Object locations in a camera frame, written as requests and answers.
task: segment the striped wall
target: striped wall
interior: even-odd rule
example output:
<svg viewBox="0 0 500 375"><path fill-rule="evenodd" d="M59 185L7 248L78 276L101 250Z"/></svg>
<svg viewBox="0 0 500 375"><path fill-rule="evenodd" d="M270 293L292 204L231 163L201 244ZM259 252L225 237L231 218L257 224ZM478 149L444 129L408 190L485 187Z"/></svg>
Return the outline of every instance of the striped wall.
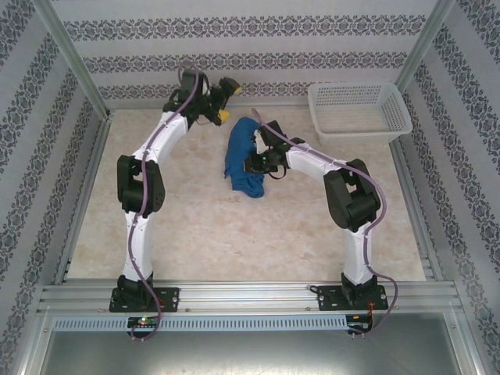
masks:
<svg viewBox="0 0 500 375"><path fill-rule="evenodd" d="M101 119L27 0L0 2L0 374L53 281Z"/></svg>
<svg viewBox="0 0 500 375"><path fill-rule="evenodd" d="M110 108L163 105L194 60L242 101L305 102L313 82L394 81L436 0L54 1Z"/></svg>
<svg viewBox="0 0 500 375"><path fill-rule="evenodd" d="M405 93L401 139L431 240L500 373L500 1L457 1Z"/></svg>

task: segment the blue towel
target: blue towel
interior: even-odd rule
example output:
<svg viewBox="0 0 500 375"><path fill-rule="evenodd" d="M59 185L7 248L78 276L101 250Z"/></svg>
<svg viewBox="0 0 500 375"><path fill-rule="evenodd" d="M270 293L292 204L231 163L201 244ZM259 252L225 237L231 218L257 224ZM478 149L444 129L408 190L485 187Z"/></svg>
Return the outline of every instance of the blue towel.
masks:
<svg viewBox="0 0 500 375"><path fill-rule="evenodd" d="M224 177L231 176L233 190L243 191L251 198L260 198L264 195L264 175L248 173L243 169L243 162L250 152L255 151L252 140L254 132L259 127L257 121L243 117L234 125L229 136L226 154L226 170Z"/></svg>

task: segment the white plastic basket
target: white plastic basket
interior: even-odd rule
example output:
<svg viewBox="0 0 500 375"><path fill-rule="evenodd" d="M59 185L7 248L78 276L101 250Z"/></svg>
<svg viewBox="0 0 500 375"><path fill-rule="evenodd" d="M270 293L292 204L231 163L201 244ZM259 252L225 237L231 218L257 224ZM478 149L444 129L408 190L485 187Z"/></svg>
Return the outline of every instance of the white plastic basket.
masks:
<svg viewBox="0 0 500 375"><path fill-rule="evenodd" d="M322 145L339 141L388 143L413 129L399 90L388 82L312 84L308 100Z"/></svg>

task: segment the beige floor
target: beige floor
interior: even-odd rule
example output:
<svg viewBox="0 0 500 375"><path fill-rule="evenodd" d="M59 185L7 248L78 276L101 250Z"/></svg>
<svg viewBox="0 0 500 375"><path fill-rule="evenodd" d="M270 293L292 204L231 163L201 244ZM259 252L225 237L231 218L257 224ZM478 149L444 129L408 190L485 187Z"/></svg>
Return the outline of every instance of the beige floor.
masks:
<svg viewBox="0 0 500 375"><path fill-rule="evenodd" d="M290 137L339 159L360 158L389 203L374 231L373 266L397 280L425 280L388 145L321 147L308 109L260 109ZM116 160L134 152L158 123L159 110L119 110L112 122L69 277L117 278L125 219L116 197ZM156 279L340 280L343 238L327 210L323 183L297 171L267 177L251 199L223 179L230 130L250 109L233 109L222 127L194 125L162 166L167 190L154 229Z"/></svg>

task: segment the cable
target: cable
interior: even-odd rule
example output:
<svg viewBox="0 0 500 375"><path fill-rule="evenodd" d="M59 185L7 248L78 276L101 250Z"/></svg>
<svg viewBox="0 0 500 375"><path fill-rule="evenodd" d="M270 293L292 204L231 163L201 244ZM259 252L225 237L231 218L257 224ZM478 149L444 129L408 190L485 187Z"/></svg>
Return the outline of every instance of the cable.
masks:
<svg viewBox="0 0 500 375"><path fill-rule="evenodd" d="M382 316L382 318L380 319L380 321L378 322L378 324L375 327L373 327L372 330L370 330L369 332L367 332L365 335L372 334L375 330L378 329L378 327L380 327L387 320L387 318L389 317L389 314L391 314L391 311L392 311L392 309L394 308L394 306L396 304L396 300L398 299L398 283L396 283L396 280L394 280L390 276L383 275L382 273L378 273L377 271L375 271L372 268L372 266L370 265L370 261L368 260L368 233L374 227L376 227L384 219L385 214L386 214L386 212L388 210L388 201L387 201L387 199L385 197L384 192L382 191L382 188L380 187L380 185L372 177L370 177L368 174L364 173L363 171L358 170L358 169L356 169L356 168L354 168L352 166L348 166L345 163L338 162L336 159L333 159L330 156L323 154L322 152L319 152L319 151L314 150L312 148L306 148L306 147L304 147L302 145L296 144L295 142L293 142L290 139L286 138L284 135L278 133L277 131L275 131L272 127L270 127L267 123L265 123L262 120L262 117L259 115L259 113L257 112L257 110L255 108L252 108L252 113L255 115L255 117L257 117L257 120L259 121L259 123L262 126L264 126L271 133L273 133L274 135L276 135L277 137L279 137L282 141L287 142L289 145L291 145L293 147L296 147L299 150L302 150L304 152L308 152L308 153L310 153L310 154L312 154L314 156L317 156L318 158L324 160L327 163L330 163L330 164L332 164L334 166L338 166L340 168L344 168L344 169L346 169L346 170L348 170L350 172L356 173L357 175L363 177L365 180L367 180L368 182L370 182L373 185L373 187L375 188L375 190L377 191L378 195L380 196L382 211L380 212L380 216L375 221L373 221L373 223L371 223L365 229L365 231L363 233L362 253L363 253L363 260L365 262L365 267L373 275L375 275L376 277L379 277L381 279L389 280L390 282L392 282L392 284L394 285L394 297L392 299L391 304L389 305L389 308L387 309L387 312L384 314L384 316Z"/></svg>
<svg viewBox="0 0 500 375"><path fill-rule="evenodd" d="M139 276L139 279L141 280L141 282L145 286L148 293L153 297L155 304L156 304L156 308L158 310L158 316L156 317L157 321L156 321L155 328L153 328L153 331L151 331L145 337L142 337L142 338L135 337L134 331L138 326L132 327L132 330L130 332L130 336L132 337L132 340L134 340L134 341L146 341L149 338L151 338L158 330L160 322L162 320L162 306L159 303L159 299L156 296L155 291L153 291L152 287L149 286L148 282L146 281L146 279L142 275L141 270L139 269L137 263L135 262L134 253L132 252L132 238L134 236L135 227L138 224L139 217L144 214L144 212L146 210L146 205L148 203L148 181L146 179L146 159L148 158L149 150L150 150L153 142L155 141L155 139L158 137L158 134L163 129L165 129L165 127L170 123L170 121L172 121L178 114L180 114L184 110L184 108L186 108L186 106L189 104L189 102L195 96L195 92L196 92L196 89L198 88L198 82L199 82L199 71L198 71L198 67L194 63L192 63L191 65L195 68L195 74L196 74L195 85L194 85L193 89L191 90L191 93L187 97L186 101L184 103L182 103L182 105L180 105L180 107L173 113L173 115L170 116L168 118L168 120L165 121L165 123L163 123L162 126L159 127L155 131L155 133L153 133L153 135L151 136L151 139L149 140L149 142L147 143L147 145L145 147L144 153L142 154L142 160L141 160L142 186L143 186L142 206L141 206L141 210L134 215L134 220L132 220L132 226L130 228L130 233L128 236L127 247L128 247L128 255L130 257L130 262L132 263L132 267L134 268L135 272ZM180 75L181 69L182 69L182 66L179 66L179 69L177 70L177 76L178 76L179 80L181 80L181 75Z"/></svg>

